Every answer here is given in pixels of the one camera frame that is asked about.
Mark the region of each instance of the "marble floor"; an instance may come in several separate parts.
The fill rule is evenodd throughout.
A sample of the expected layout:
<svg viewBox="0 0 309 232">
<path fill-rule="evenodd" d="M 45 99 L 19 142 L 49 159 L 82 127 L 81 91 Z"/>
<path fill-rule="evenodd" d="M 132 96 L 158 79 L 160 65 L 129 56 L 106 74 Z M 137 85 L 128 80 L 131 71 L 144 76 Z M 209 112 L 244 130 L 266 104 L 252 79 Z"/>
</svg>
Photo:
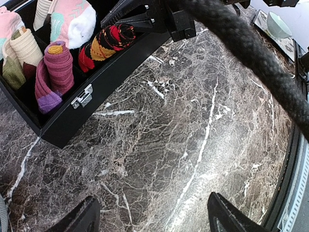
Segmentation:
<svg viewBox="0 0 309 232">
<path fill-rule="evenodd" d="M 197 24 L 195 38 L 167 41 L 136 69 L 63 150 L 38 139 L 0 92 L 0 193 L 17 232 L 44 231 L 88 195 L 101 204 L 101 232 L 207 232 L 212 191 L 260 223 L 290 125 Z"/>
</svg>

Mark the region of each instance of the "wall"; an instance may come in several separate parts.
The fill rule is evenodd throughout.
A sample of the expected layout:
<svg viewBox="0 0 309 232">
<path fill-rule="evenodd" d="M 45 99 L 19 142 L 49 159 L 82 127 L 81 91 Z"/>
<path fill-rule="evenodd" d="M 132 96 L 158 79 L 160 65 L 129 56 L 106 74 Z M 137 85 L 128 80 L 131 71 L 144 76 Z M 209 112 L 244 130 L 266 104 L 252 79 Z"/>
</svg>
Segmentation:
<svg viewBox="0 0 309 232">
<path fill-rule="evenodd" d="M 251 0 L 251 6 L 265 13 L 272 11 L 285 21 L 291 29 L 293 38 L 305 49 L 309 46 L 309 2 L 300 0 L 296 7 L 268 7 L 263 0 Z"/>
</svg>

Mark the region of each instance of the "metal latch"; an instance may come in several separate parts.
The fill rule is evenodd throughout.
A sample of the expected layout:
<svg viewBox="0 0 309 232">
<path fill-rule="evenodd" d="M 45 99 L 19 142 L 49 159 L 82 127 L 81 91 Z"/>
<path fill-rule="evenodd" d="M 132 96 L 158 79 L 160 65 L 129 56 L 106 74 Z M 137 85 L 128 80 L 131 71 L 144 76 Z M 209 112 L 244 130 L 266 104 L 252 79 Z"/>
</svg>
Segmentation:
<svg viewBox="0 0 309 232">
<path fill-rule="evenodd" d="M 74 109 L 77 109 L 80 105 L 85 107 L 91 100 L 92 100 L 92 85 L 88 85 L 83 92 L 76 97 L 72 102 L 71 105 Z"/>
</svg>

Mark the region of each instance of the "black braided cable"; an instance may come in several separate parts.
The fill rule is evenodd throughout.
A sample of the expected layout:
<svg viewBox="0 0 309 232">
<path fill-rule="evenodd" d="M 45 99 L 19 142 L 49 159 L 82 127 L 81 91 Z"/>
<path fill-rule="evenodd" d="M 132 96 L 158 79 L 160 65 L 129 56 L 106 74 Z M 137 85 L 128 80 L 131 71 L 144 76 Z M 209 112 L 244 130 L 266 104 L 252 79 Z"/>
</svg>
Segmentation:
<svg viewBox="0 0 309 232">
<path fill-rule="evenodd" d="M 298 125 L 309 141 L 309 104 L 290 75 L 279 65 L 244 20 L 219 0 L 172 0 L 219 37 L 250 68 Z"/>
</svg>

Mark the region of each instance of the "sock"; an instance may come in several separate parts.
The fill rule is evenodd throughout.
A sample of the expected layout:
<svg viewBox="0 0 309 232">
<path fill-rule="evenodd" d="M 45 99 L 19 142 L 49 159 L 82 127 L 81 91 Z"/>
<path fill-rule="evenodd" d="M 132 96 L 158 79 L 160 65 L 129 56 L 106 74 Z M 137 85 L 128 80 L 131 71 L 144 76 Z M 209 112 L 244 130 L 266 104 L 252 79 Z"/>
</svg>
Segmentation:
<svg viewBox="0 0 309 232">
<path fill-rule="evenodd" d="M 59 95 L 50 89 L 50 78 L 44 61 L 41 60 L 36 71 L 35 98 L 39 105 L 39 111 L 47 114 L 62 102 Z"/>
<path fill-rule="evenodd" d="M 81 48 L 78 55 L 79 66 L 83 72 L 88 72 L 101 61 L 130 46 L 135 38 L 134 29 L 128 24 L 107 26 L 95 36 L 93 41 Z"/>
<path fill-rule="evenodd" d="M 96 25 L 96 11 L 86 0 L 57 0 L 52 3 L 50 41 L 64 41 L 69 49 L 90 40 Z"/>
<path fill-rule="evenodd" d="M 74 85 L 73 57 L 63 41 L 51 43 L 44 53 L 52 91 L 63 96 Z"/>
<path fill-rule="evenodd" d="M 13 90 L 18 90 L 26 82 L 26 79 L 9 40 L 4 43 L 2 52 L 4 58 L 2 76 Z"/>
<path fill-rule="evenodd" d="M 43 27 L 50 5 L 53 0 L 38 0 L 33 28 L 35 31 Z"/>
<path fill-rule="evenodd" d="M 2 47 L 7 39 L 18 29 L 24 26 L 19 14 L 10 12 L 5 6 L 0 7 L 0 60 L 2 60 Z"/>
<path fill-rule="evenodd" d="M 43 58 L 43 54 L 34 39 L 30 29 L 22 27 L 16 31 L 10 40 L 10 45 L 17 54 L 23 67 L 25 78 L 29 80 L 35 76 L 36 68 Z"/>
</svg>

